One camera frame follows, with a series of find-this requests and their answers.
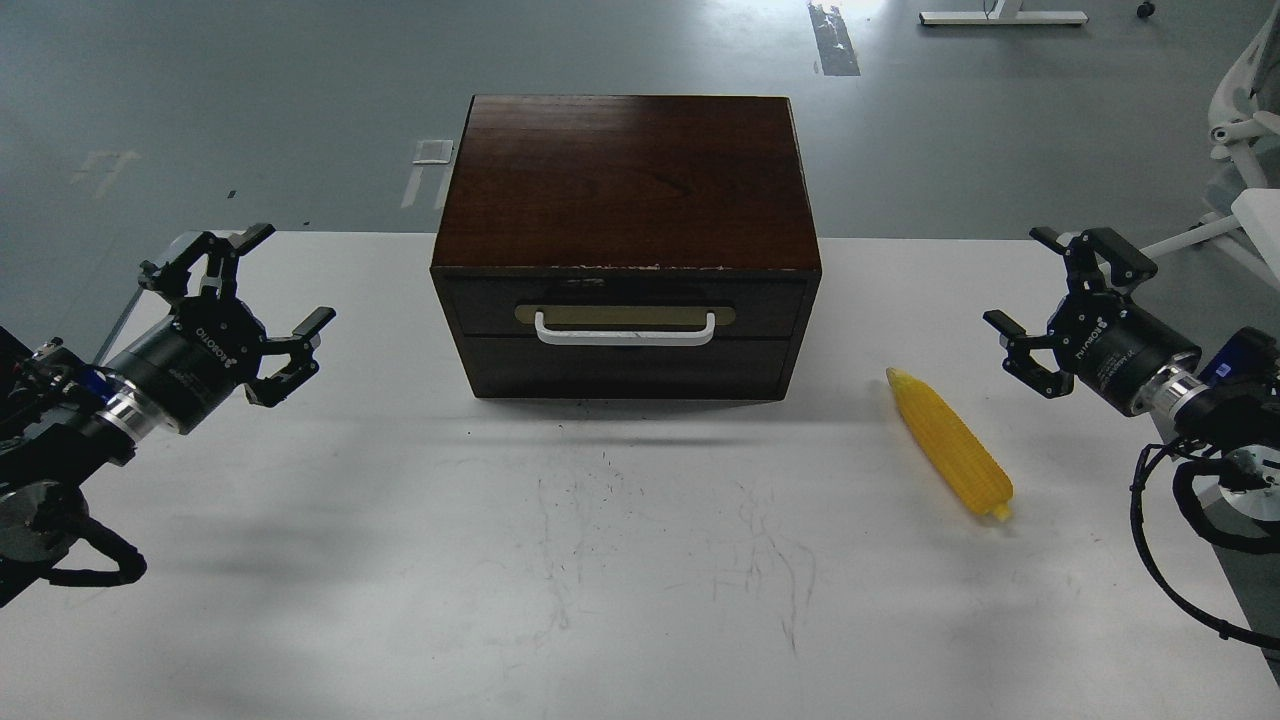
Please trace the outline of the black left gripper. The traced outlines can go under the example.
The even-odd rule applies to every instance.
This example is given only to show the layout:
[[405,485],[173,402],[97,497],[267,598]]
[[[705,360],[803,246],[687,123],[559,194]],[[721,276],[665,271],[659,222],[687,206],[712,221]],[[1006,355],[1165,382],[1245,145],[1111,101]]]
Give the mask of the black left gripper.
[[[275,407],[315,377],[319,333],[337,318],[334,307],[315,307],[289,337],[265,337],[265,325],[237,300],[238,265],[276,232],[270,223],[227,237],[209,231],[174,240],[156,260],[140,264],[138,287],[177,304],[140,338],[113,356],[106,368],[159,407],[164,423],[188,434],[230,393],[244,384],[246,398]],[[189,295],[192,269],[205,261],[197,297]],[[256,377],[264,357],[287,363]]]

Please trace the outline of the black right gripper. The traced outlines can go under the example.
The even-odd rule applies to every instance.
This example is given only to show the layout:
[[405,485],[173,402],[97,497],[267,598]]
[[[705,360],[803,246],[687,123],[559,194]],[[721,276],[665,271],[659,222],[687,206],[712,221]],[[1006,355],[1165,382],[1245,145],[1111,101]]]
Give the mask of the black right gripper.
[[[1046,398],[1074,391],[1074,375],[1124,416],[1148,411],[1146,391],[1166,366],[1196,369],[1199,346],[1178,333],[1129,295],[1158,273],[1158,265],[1110,227],[1062,233],[1030,228],[1029,236],[1062,258],[1068,296],[1047,324],[1032,336],[998,309],[983,320],[998,334],[1006,357],[1002,369]],[[1060,369],[1034,360],[1034,350],[1052,347]]]

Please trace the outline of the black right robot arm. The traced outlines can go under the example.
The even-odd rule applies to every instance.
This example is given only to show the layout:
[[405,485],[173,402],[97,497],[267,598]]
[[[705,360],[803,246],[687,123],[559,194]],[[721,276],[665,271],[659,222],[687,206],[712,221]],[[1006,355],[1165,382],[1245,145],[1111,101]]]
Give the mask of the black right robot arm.
[[1068,291],[1039,336],[1000,310],[984,314],[1004,370],[1047,398],[1082,382],[1124,416],[1165,421],[1211,452],[1204,474],[1238,512],[1276,521],[1275,338],[1244,327],[1201,369],[1201,347],[1132,296],[1157,273],[1153,259],[1106,227],[1069,238],[1036,227],[1030,237],[1062,259]]

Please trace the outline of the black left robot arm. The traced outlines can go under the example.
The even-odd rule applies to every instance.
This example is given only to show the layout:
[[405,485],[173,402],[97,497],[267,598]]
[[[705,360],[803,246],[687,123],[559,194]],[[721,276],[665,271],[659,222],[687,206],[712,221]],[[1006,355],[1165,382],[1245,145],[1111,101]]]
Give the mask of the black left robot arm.
[[241,260],[273,232],[268,223],[227,237],[189,232],[141,263],[140,287],[166,315],[102,365],[60,338],[31,348],[3,334],[4,602],[36,582],[136,583],[145,556],[91,516],[83,483],[128,464],[157,428],[191,433],[236,389],[273,407],[317,374],[319,333],[334,309],[316,307],[271,337],[237,295]]

